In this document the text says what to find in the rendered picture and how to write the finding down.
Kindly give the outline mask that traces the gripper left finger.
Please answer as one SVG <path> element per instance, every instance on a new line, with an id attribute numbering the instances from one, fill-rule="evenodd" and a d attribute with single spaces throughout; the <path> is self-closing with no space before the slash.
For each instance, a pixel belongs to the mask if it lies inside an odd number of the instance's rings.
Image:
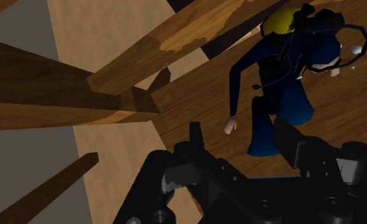
<path id="1" fill-rule="evenodd" d="M 204 212 L 197 224 L 249 224 L 240 192 L 246 177 L 204 148 L 199 122 L 190 139 L 174 151 L 154 150 L 146 157 L 113 224 L 184 224 L 168 207 L 175 190 L 185 187 Z"/>

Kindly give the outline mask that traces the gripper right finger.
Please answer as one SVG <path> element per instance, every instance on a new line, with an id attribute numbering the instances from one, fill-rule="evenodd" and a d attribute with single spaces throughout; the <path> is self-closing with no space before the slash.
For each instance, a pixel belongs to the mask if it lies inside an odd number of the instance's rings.
<path id="1" fill-rule="evenodd" d="M 274 122 L 273 143 L 310 183 L 320 224 L 367 224 L 367 144 L 349 141 L 337 148 L 282 118 Z"/>

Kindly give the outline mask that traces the blue diver figure yellow tank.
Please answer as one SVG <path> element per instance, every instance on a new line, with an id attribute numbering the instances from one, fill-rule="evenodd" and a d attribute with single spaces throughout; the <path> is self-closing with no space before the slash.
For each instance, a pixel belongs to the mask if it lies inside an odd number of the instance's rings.
<path id="1" fill-rule="evenodd" d="M 344 28 L 361 31 L 367 47 L 364 27 L 346 24 L 342 13 L 326 8 L 316 11 L 308 3 L 301 8 L 278 10 L 260 24 L 261 39 L 230 69 L 230 115 L 224 127 L 226 134 L 236 129 L 241 74 L 257 64 L 261 83 L 253 85 L 253 89 L 263 94 L 251 101 L 252 138 L 247 150 L 250 156 L 279 154 L 272 142 L 272 116 L 292 125 L 312 118 L 314 108 L 301 77 L 305 71 L 323 73 L 344 67 L 336 37 Z"/>

